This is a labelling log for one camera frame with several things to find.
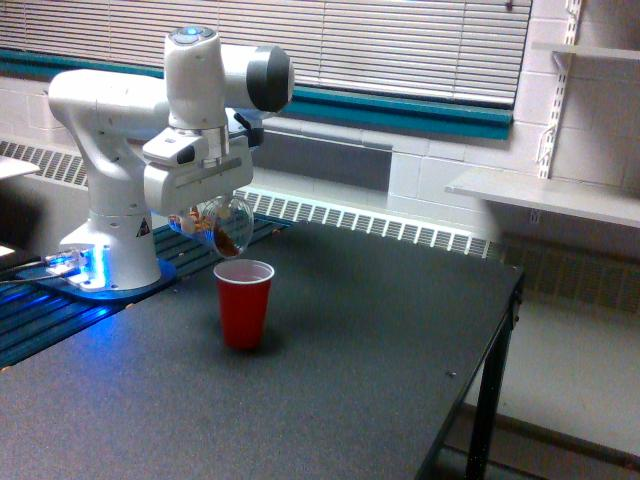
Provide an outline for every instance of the blue led light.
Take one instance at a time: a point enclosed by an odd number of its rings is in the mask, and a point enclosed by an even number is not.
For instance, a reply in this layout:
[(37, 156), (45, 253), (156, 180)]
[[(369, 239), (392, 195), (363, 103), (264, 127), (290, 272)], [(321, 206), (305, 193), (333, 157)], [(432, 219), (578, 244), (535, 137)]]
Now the blue led light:
[(103, 316), (107, 315), (110, 312), (111, 311), (107, 307), (91, 308), (91, 309), (87, 310), (86, 312), (82, 313), (80, 315), (80, 318), (82, 318), (83, 320), (95, 320), (97, 318), (100, 318), (100, 317), (103, 317)]
[(18, 292), (18, 293), (14, 293), (13, 295), (9, 295), (8, 297), (4, 297), (2, 299), (2, 303), (12, 302), (17, 298), (24, 297), (27, 293), (28, 292)]
[(42, 297), (36, 298), (29, 302), (29, 307), (33, 305), (37, 305), (38, 303), (44, 302), (46, 299), (51, 298), (51, 295), (43, 295)]
[(107, 265), (105, 262), (106, 249), (103, 245), (94, 246), (86, 255), (87, 263), (80, 272), (93, 279), (95, 284), (104, 286), (107, 284)]

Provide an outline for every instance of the cable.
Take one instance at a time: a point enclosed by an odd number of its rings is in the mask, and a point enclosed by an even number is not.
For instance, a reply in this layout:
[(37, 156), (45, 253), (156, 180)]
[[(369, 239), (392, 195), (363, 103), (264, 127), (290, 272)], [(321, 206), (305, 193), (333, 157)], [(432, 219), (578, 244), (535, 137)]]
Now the cable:
[(53, 280), (54, 278), (62, 278), (63, 276), (64, 275), (47, 275), (44, 277), (25, 278), (24, 280), (3, 280), (0, 282), (0, 285), (32, 283), (39, 282), (41, 280)]
[(45, 264), (44, 260), (37, 260), (35, 262), (25, 263), (23, 265), (18, 265), (17, 267), (7, 268), (6, 270), (3, 270), (2, 272), (0, 272), (0, 276), (4, 277), (5, 275), (8, 275), (10, 273), (20, 272), (21, 270), (24, 270), (26, 268), (31, 268), (31, 267), (40, 267), (44, 264)]

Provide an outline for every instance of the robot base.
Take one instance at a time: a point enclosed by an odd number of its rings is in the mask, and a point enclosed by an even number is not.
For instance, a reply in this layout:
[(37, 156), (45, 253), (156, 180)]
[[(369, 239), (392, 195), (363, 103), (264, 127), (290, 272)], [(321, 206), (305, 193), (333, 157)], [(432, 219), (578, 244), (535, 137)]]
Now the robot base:
[[(89, 219), (60, 242), (60, 251), (87, 250), (89, 264), (66, 281), (80, 290), (133, 290), (155, 283), (160, 278), (156, 250), (151, 233), (151, 213), (100, 215), (89, 210)], [(51, 274), (66, 273), (57, 267)]]
[[(62, 295), (73, 297), (80, 300), (87, 300), (96, 303), (135, 303), (150, 297), (156, 292), (172, 285), (177, 278), (176, 267), (166, 260), (158, 259), (160, 268), (160, 279), (151, 285), (141, 288), (133, 288), (131, 290), (102, 290), (90, 292), (80, 290), (74, 285), (68, 283), (61, 278), (51, 280), (36, 281), (38, 285), (49, 290), (54, 290)], [(20, 272), (17, 277), (21, 279), (29, 279), (46, 276), (47, 271), (44, 268), (32, 268)]]

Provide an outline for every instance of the table leg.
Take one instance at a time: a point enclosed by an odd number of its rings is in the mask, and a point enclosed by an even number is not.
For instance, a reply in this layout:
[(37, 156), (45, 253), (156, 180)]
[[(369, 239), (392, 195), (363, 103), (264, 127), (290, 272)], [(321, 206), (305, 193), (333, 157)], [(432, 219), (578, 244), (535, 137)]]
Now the table leg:
[(480, 384), (480, 395), (478, 396), (478, 408), (471, 434), (471, 446), (467, 460), (467, 470), (465, 479), (481, 480), (489, 460), (489, 448), (491, 446), (491, 435), (498, 410), (498, 400), (500, 399), (500, 388), (502, 387), (502, 377), (505, 364), (507, 363), (507, 352), (509, 350), (509, 340), (513, 329), (513, 307), (509, 309), (506, 321), (498, 334), (487, 358), (484, 362), (482, 372), (482, 383)]

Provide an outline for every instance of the teal window sill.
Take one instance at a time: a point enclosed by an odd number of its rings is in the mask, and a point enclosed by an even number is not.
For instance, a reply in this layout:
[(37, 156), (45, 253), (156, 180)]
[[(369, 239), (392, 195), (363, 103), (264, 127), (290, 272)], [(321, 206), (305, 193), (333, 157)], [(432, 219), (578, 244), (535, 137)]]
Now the teal window sill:
[[(160, 68), (0, 49), (0, 73), (50, 80), (65, 70), (91, 68), (162, 78)], [(506, 140), (513, 122), (510, 110), (399, 99), (379, 95), (296, 87), (284, 109), (291, 116), (369, 125), (403, 132)]]

